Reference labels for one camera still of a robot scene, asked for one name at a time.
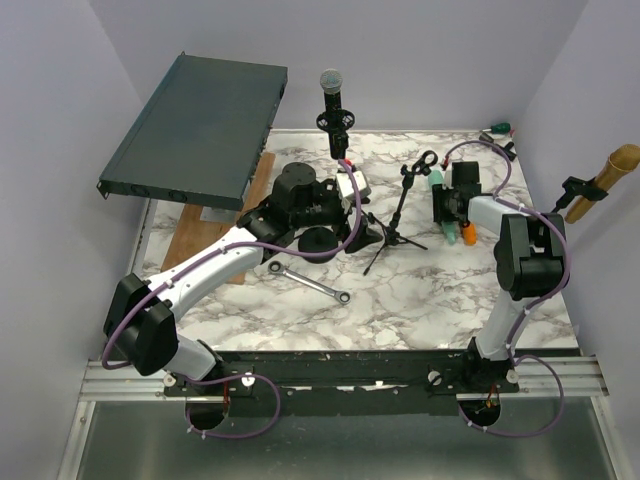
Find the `black tripod clip stand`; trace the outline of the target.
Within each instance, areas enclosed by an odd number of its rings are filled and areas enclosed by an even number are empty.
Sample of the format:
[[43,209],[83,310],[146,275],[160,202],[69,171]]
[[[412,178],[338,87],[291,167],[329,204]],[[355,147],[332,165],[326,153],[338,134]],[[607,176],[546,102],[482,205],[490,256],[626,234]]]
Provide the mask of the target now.
[[408,165],[403,165],[401,167],[400,174],[402,176],[402,192],[399,197],[396,209],[388,224],[384,224],[373,213],[367,214],[367,219],[370,223],[375,223],[376,225],[381,227],[383,234],[383,244],[376,251],[374,257],[371,259],[371,261],[363,271],[364,276],[369,274],[379,255],[387,248],[400,245],[412,245],[424,251],[428,250],[426,246],[403,236],[399,232],[398,227],[402,218],[402,210],[404,208],[408,193],[413,188],[416,177],[427,177],[431,173],[432,167],[437,164],[438,160],[439,157],[433,150],[426,150],[421,154],[419,159],[411,167],[409,167]]

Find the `mint green toy microphone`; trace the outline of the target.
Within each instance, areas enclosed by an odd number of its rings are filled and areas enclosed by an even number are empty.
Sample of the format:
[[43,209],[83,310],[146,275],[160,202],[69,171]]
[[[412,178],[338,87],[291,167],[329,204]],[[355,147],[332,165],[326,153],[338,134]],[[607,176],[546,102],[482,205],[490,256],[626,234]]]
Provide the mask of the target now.
[[[434,186],[443,186],[444,185],[444,176],[440,171],[432,171],[427,176],[427,181],[429,188],[432,189]],[[444,236],[449,245],[454,245],[456,243],[456,226],[453,222],[441,221],[439,223]]]

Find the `black round-base shock-mount stand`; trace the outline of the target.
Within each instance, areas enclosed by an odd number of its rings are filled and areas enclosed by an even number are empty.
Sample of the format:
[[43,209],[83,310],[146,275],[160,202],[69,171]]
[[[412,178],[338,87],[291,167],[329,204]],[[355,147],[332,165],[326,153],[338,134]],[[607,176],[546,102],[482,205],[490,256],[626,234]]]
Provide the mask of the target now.
[[310,263],[326,263],[333,259],[339,246],[335,233],[328,227],[311,227],[298,238],[298,251]]

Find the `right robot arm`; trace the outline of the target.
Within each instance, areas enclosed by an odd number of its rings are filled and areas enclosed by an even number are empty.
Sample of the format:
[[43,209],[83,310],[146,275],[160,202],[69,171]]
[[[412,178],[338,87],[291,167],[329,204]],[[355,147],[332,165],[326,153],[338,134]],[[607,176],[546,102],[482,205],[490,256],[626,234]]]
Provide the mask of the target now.
[[507,378],[527,321],[567,281],[564,221],[556,213],[535,213],[484,193],[476,162],[455,163],[450,185],[439,172],[431,173],[428,183],[437,224],[480,226],[498,236],[493,256],[500,292],[461,367],[463,385],[488,387]]

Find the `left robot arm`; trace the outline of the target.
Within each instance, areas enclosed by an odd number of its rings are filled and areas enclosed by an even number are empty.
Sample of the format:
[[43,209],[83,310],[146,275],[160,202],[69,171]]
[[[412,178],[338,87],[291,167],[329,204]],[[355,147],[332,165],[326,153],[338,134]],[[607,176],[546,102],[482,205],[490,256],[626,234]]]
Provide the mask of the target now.
[[103,327],[103,368],[201,381],[217,358],[203,342],[180,336],[177,323],[204,297],[279,253],[326,263],[379,241],[362,211],[371,192],[366,176],[346,160],[338,165],[320,182],[309,165],[287,164],[271,194],[212,245],[147,280],[134,273],[121,279]]

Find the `orange toy microphone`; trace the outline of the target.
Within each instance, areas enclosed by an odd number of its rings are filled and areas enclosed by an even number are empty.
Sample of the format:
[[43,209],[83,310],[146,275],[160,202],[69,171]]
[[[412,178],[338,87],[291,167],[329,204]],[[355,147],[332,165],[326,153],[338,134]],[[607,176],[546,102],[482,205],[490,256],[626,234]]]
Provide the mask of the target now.
[[476,227],[471,222],[466,222],[461,225],[461,235],[464,244],[467,246],[473,246],[477,243]]

